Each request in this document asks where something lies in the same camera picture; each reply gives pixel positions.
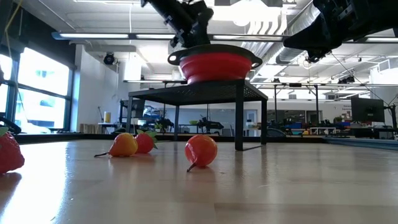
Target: black metal table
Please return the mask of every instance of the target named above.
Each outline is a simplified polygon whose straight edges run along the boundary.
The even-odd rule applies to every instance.
[[[243,103],[261,101],[261,144],[267,144],[267,101],[268,97],[246,80],[194,83],[185,86],[134,91],[129,93],[127,124],[131,122],[133,98],[165,103],[175,106],[174,141],[178,141],[178,116],[180,106],[212,103],[236,103],[235,149],[243,148]]]

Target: strawberry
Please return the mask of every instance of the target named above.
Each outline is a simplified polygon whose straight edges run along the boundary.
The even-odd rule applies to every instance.
[[[138,150],[137,153],[148,153],[153,148],[156,148],[155,143],[157,142],[155,136],[155,131],[147,131],[144,133],[141,130],[137,130],[138,135],[136,136],[137,143],[138,143]]]
[[[18,142],[7,127],[0,128],[0,174],[21,168],[25,164]]]

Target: tomato stem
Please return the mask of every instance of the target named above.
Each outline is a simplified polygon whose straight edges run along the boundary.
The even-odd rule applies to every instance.
[[[105,155],[108,155],[108,154],[109,154],[109,152],[104,152],[104,153],[102,153],[102,154],[95,155],[94,157],[105,156]]]
[[[187,172],[190,172],[192,170],[192,168],[194,168],[195,166],[197,166],[196,163],[193,163],[188,169]]]

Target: floor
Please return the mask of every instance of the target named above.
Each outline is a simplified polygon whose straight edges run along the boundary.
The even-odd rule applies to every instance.
[[[21,146],[0,177],[0,223],[397,223],[398,151],[268,144],[186,173],[184,142],[94,158],[111,141]]]

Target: tomato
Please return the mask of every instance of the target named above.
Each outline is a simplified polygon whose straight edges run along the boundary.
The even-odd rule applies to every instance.
[[[185,145],[185,156],[192,163],[187,172],[195,166],[205,167],[216,158],[217,144],[209,136],[196,135],[190,138]]]

